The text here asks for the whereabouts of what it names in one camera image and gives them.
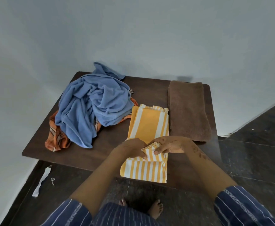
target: person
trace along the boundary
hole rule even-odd
[[[142,148],[160,143],[159,153],[185,153],[202,180],[207,194],[214,202],[214,210],[223,226],[274,225],[275,218],[245,189],[238,186],[222,169],[209,159],[189,138],[164,136],[146,144],[140,139],[126,140],[113,149],[104,162],[64,201],[42,226],[88,225],[159,225],[156,219],[163,211],[160,200],[154,202],[148,213],[129,208],[124,200],[119,204],[100,205],[110,182],[127,158],[147,158]]]

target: forearm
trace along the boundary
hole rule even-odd
[[[189,139],[183,145],[183,150],[188,156],[193,168],[200,176],[212,200],[215,200],[217,194],[227,187],[237,185],[237,183],[212,162],[192,140]]]
[[[114,149],[106,160],[83,182],[70,198],[81,202],[94,217],[107,189],[126,160]]]

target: blue striped clothing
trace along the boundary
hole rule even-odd
[[[252,195],[241,186],[230,186],[220,192],[214,209],[223,226],[275,226],[275,218]],[[147,214],[132,208],[107,203],[92,219],[88,209],[72,199],[64,201],[42,224],[42,226],[159,226]]]

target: person's left hand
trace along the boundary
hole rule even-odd
[[[139,138],[126,140],[117,146],[114,151],[118,152],[122,156],[126,158],[135,158],[142,157],[143,159],[147,159],[147,155],[142,152],[142,148],[147,147],[148,145],[140,140]]]

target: foot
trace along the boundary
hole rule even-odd
[[[127,206],[127,203],[126,203],[125,199],[120,200],[119,201],[119,205],[121,205],[121,206]]]
[[[160,214],[162,213],[162,209],[163,209],[162,203],[158,199],[150,207],[150,209],[148,210],[148,214],[156,220],[160,216]]]

